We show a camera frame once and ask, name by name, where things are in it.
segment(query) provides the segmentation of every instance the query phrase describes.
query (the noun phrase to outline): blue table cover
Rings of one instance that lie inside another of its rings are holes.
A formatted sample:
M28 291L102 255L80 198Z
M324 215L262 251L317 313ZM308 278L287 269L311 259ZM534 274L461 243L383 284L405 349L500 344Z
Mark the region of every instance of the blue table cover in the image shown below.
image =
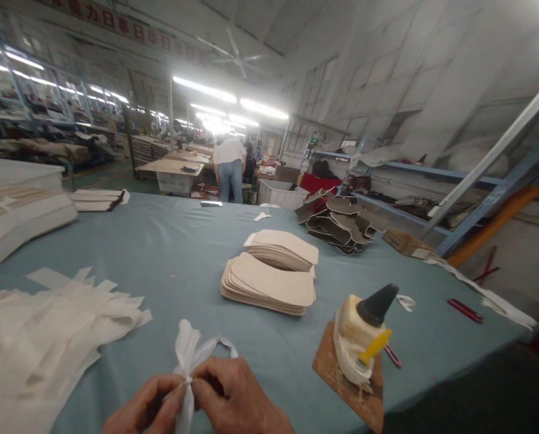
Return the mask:
M270 218L254 221L260 211ZM226 261L245 250L261 229L291 232L320 250L317 299L294 317L226 300L219 292ZM397 369L382 355L385 412L405 408L440 382L460 375L524 334L524 328L481 305L480 297L445 270L401 255L382 235L366 252L343 256L297 225L293 211L131 194L112 212L80 213L66 227L32 240L0 264L0 290L43 288L24 276L49 267L66 276L93 266L97 283L144 296L153 320L120 341L102 346L57 418L54 433L100 432L105 420L151 376L177 364L179 320L201 330L202 341L223 336L244 356L267 395L288 414L299 433L364 433L364 422L312 369L324 328L348 297L361 298L395 283L416 302L408 313L395 302L386 315ZM447 304L457 298L484 316L476 324ZM227 355L222 348L218 355ZM211 432L203 412L194 433Z

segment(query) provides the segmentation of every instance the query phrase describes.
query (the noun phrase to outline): red chair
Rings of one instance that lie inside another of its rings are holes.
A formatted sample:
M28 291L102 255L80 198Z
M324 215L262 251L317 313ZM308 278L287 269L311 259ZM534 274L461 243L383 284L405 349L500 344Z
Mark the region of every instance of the red chair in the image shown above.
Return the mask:
M306 172L301 178L300 187L303 188L305 191L309 192L308 196L306 197L308 198L320 189L332 190L334 187L339 186L341 183L342 180L327 180L322 178L316 178L314 175L311 175Z

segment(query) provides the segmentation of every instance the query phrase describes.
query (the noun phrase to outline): phone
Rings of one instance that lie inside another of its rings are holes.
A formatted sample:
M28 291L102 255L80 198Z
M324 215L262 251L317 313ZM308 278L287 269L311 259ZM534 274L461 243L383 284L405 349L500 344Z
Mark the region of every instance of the phone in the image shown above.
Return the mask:
M484 319L483 316L476 313L474 310L472 310L466 304L462 304L456 298L451 298L449 301L447 301L447 303L449 305L453 306L458 311L464 313L467 317L472 319L474 322L478 322L479 324L482 324L482 320Z
M223 206L223 203L214 201L201 201L201 206Z

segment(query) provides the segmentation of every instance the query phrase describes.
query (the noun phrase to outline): floor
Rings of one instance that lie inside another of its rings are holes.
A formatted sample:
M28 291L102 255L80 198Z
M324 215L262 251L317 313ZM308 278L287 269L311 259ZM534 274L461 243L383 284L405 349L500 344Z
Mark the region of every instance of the floor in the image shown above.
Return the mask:
M137 181L133 177L129 160L77 174L75 185L159 194L157 180ZM539 355L516 343L385 420L384 434L435 432L539 433Z

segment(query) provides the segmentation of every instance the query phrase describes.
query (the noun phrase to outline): jeans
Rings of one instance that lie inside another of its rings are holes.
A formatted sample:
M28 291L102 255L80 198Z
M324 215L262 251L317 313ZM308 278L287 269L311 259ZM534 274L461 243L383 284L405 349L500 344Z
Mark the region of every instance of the jeans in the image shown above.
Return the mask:
M229 202L229 186L233 186L234 202L242 204L244 202L241 192L242 162L237 159L231 163L221 163L217 166L219 179L221 180L221 201Z

